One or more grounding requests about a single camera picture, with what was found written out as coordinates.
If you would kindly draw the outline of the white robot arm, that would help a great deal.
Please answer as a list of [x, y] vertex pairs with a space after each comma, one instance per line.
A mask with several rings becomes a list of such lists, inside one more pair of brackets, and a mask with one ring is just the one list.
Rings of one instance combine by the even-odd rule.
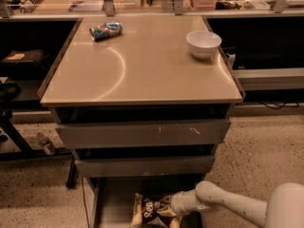
[[257, 228], [304, 228], [304, 186], [294, 182], [280, 184], [267, 201], [261, 201], [201, 181], [195, 189], [175, 194], [170, 206], [180, 216], [221, 206]]

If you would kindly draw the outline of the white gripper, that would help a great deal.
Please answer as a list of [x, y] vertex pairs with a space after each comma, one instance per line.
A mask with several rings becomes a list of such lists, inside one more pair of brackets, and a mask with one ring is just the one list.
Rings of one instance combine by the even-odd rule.
[[202, 203], [198, 199], [196, 190], [180, 191], [174, 194], [170, 201], [171, 209], [179, 216], [186, 216], [192, 212], [200, 212]]

